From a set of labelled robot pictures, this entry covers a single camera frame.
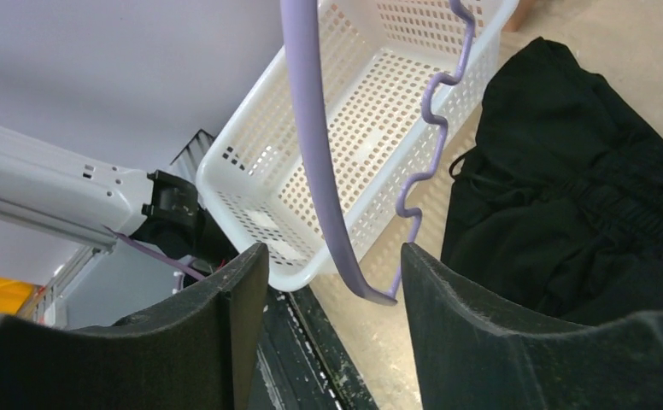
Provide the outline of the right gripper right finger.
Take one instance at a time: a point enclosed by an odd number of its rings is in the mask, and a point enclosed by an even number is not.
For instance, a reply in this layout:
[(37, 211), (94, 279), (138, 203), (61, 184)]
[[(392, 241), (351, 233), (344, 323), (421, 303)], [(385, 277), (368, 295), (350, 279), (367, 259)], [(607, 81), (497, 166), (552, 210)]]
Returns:
[(401, 249), (425, 409), (663, 409), (663, 312), (598, 326), (521, 307)]

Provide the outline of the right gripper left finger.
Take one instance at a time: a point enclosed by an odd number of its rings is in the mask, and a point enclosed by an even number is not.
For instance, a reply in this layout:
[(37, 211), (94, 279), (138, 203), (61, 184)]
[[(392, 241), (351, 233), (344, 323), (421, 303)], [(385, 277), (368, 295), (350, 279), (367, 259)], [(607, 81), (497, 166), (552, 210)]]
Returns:
[(244, 409), (267, 293), (256, 243), (211, 276), (110, 326), (0, 315), (0, 409)]

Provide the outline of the black shorts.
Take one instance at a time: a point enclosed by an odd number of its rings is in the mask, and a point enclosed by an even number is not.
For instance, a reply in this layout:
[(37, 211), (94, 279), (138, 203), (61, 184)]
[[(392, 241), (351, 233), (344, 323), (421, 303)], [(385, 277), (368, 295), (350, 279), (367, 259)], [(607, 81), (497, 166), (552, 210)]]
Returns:
[(582, 325), (663, 310), (663, 138), (564, 44), (508, 59), (449, 172), (453, 271)]

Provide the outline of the white plastic basket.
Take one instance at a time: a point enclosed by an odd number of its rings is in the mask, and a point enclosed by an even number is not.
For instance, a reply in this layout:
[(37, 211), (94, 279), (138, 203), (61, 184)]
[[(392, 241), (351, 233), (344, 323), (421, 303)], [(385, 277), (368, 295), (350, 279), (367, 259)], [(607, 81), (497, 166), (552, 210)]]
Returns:
[[(454, 72), (466, 25), (446, 1), (321, 1), (320, 65), (345, 224), (362, 258), (396, 217), (403, 182), (425, 171), (438, 129), (420, 117), (437, 72)], [(294, 291), (335, 273), (297, 143), (279, 52), (196, 173), (205, 208), (239, 250), (268, 246), (269, 284)]]

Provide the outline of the lilac plastic hanger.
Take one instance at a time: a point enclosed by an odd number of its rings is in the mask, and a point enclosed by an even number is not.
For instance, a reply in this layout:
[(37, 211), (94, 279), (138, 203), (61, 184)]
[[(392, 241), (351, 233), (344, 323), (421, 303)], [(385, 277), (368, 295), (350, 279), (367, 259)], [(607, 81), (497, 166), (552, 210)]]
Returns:
[[(414, 184), (434, 176), (449, 135), (448, 121), (431, 111), (432, 98), (439, 85), (455, 86), (462, 81), (471, 55), (476, 26), (472, 12), (462, 2), (452, 1), (449, 7), (465, 24), (460, 60), (454, 74), (436, 73), (431, 78), (421, 99), (420, 109), (425, 123), (438, 128), (436, 150), (428, 170), (411, 175), (402, 184), (395, 205), (398, 216), (413, 221), (408, 234), (410, 242), (418, 235), (423, 212), (420, 208), (407, 207), (408, 193)], [(280, 11), (298, 145), (327, 248), (343, 282), (352, 293), (369, 302), (394, 306), (397, 303), (396, 295), (402, 275), (396, 274), (392, 285), (386, 291), (373, 288), (361, 272), (344, 223), (328, 141), (320, 64), (318, 7), (314, 1), (283, 1)]]

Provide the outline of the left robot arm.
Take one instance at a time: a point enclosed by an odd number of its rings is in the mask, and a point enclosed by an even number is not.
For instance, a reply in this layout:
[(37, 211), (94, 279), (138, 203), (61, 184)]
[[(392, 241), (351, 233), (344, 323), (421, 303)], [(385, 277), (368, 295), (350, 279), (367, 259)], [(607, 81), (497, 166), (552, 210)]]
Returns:
[(237, 251), (171, 173), (95, 160), (0, 126), (0, 220), (107, 250), (121, 239), (158, 258), (229, 261)]

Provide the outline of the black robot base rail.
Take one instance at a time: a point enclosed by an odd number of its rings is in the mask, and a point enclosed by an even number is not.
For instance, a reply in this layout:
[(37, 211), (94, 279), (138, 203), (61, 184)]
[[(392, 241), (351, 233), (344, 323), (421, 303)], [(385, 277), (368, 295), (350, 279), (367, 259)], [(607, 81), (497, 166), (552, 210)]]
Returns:
[(376, 409), (362, 375), (307, 286), (270, 288), (249, 409)]

